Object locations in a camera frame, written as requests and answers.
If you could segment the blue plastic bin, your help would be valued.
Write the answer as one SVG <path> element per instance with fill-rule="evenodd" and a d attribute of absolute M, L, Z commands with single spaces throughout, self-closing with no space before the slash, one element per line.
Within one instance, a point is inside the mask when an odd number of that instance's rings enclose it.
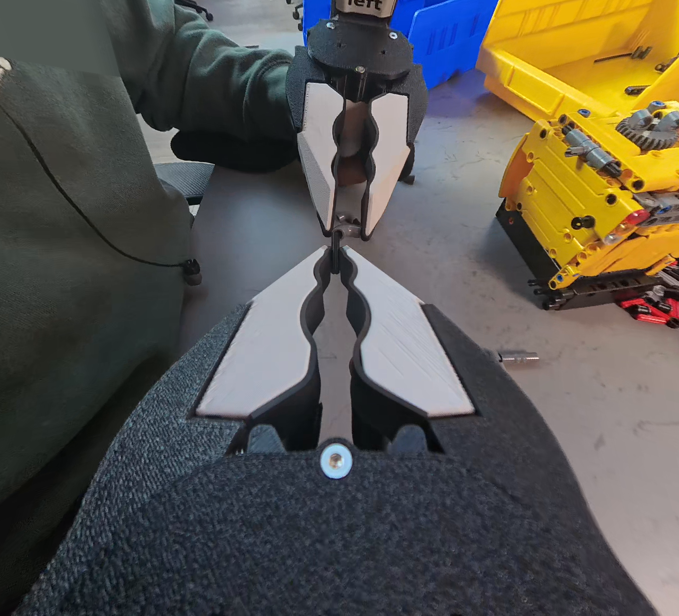
<path fill-rule="evenodd" d="M 457 71 L 477 63 L 481 42 L 499 0 L 398 0 L 390 26 L 403 33 L 413 47 L 426 88 L 443 83 Z M 328 19 L 313 16 L 318 0 L 303 0 L 303 23 Z"/>

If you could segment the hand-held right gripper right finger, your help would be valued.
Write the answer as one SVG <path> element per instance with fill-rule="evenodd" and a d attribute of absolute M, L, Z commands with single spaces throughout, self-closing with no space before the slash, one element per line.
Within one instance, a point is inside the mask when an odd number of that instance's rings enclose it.
<path fill-rule="evenodd" d="M 339 250 L 346 316 L 356 334 L 350 361 L 352 440 L 381 451 L 403 427 L 441 451 L 432 422 L 475 414 L 425 303 L 350 247 Z"/>

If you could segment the yellow plastic bin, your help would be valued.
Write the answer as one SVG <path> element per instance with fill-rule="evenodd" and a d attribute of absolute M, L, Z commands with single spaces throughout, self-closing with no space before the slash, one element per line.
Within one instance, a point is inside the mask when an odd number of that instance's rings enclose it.
<path fill-rule="evenodd" d="M 645 60 L 596 58 L 653 46 Z M 678 101 L 678 0 L 499 0 L 481 44 L 484 86 L 529 119 L 625 115 Z M 627 86 L 649 85 L 639 96 Z"/>

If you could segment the grey lego elbow with axle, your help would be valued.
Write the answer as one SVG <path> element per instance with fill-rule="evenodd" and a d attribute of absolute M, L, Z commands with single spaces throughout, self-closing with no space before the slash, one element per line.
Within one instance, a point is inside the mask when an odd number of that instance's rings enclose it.
<path fill-rule="evenodd" d="M 361 239 L 360 219 L 349 212 L 336 212 L 330 232 L 331 274 L 340 273 L 340 247 L 345 239 Z"/>

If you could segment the person's green hoodie torso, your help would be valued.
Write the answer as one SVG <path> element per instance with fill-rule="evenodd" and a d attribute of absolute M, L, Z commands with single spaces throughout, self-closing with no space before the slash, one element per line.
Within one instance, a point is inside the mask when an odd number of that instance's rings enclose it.
<path fill-rule="evenodd" d="M 174 360 L 190 225 L 119 77 L 1 59 L 1 612 Z"/>

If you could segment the yellow lego vehicle model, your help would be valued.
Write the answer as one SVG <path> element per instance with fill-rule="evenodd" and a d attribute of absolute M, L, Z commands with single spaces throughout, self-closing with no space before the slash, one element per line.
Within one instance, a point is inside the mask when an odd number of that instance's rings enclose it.
<path fill-rule="evenodd" d="M 497 220 L 546 311 L 615 304 L 678 329 L 678 103 L 537 121 L 500 184 Z"/>

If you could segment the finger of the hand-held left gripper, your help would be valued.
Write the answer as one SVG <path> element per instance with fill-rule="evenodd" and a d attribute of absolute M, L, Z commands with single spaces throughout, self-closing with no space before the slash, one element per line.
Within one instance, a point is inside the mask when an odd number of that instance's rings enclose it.
<path fill-rule="evenodd" d="M 334 226 L 337 180 L 334 166 L 338 154 L 336 125 L 345 112 L 345 100 L 325 83 L 306 84 L 298 151 L 312 203 L 322 231 Z"/>
<path fill-rule="evenodd" d="M 365 162 L 367 184 L 361 202 L 361 238 L 369 241 L 384 214 L 410 155 L 407 144 L 408 97 L 384 94 L 369 103 Z"/>

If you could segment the black lego axle with connector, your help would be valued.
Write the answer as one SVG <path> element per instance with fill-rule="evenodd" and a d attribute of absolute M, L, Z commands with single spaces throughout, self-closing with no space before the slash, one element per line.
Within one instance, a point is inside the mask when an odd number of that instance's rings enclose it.
<path fill-rule="evenodd" d="M 617 53 L 614 55 L 607 55 L 606 57 L 596 58 L 593 63 L 600 64 L 607 61 L 615 60 L 645 60 L 652 51 L 653 46 L 638 46 L 632 52 Z"/>

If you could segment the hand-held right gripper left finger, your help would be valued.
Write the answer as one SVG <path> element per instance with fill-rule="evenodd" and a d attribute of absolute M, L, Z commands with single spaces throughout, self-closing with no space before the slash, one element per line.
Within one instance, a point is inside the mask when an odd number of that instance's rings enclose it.
<path fill-rule="evenodd" d="M 276 429 L 288 451 L 317 447 L 322 404 L 313 333 L 325 315 L 331 249 L 322 246 L 250 300 L 208 374 L 194 415 Z"/>

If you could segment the person's left forearm green sleeve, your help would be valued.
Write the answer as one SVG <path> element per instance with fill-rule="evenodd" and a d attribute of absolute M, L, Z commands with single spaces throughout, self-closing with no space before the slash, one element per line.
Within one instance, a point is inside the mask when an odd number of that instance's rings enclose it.
<path fill-rule="evenodd" d="M 292 142 L 292 56 L 236 45 L 174 0 L 136 0 L 118 50 L 134 110 L 160 131 L 211 131 Z"/>

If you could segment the black hoodie drawstring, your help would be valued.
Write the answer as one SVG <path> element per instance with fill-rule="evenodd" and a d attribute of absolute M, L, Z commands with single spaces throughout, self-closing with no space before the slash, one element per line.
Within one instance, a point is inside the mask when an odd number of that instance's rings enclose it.
<path fill-rule="evenodd" d="M 86 223 L 89 229 L 99 238 L 108 248 L 110 248 L 114 253 L 123 258 L 130 260 L 132 262 L 143 264 L 147 266 L 154 266 L 161 269 L 180 269 L 182 273 L 182 278 L 187 286 L 196 287 L 202 283 L 202 272 L 199 262 L 195 258 L 188 258 L 180 263 L 161 263 L 153 260 L 147 260 L 134 256 L 119 247 L 117 247 L 111 240 L 109 240 L 105 234 L 99 230 L 96 224 L 86 215 L 86 213 L 80 208 L 80 206 L 75 202 L 73 198 L 66 192 L 61 183 L 57 180 L 56 176 L 50 170 L 47 162 L 45 161 L 43 155 L 40 153 L 38 147 L 35 145 L 31 137 L 29 136 L 26 129 L 24 129 L 21 124 L 8 112 L 4 107 L 1 107 L 1 113 L 3 113 L 9 122 L 17 129 L 22 139 L 25 141 L 26 145 L 30 148 L 31 152 L 37 159 L 40 168 L 43 170 L 48 180 L 58 192 L 58 194 L 65 200 L 68 206 L 75 211 L 75 213 L 80 217 L 82 221 Z"/>

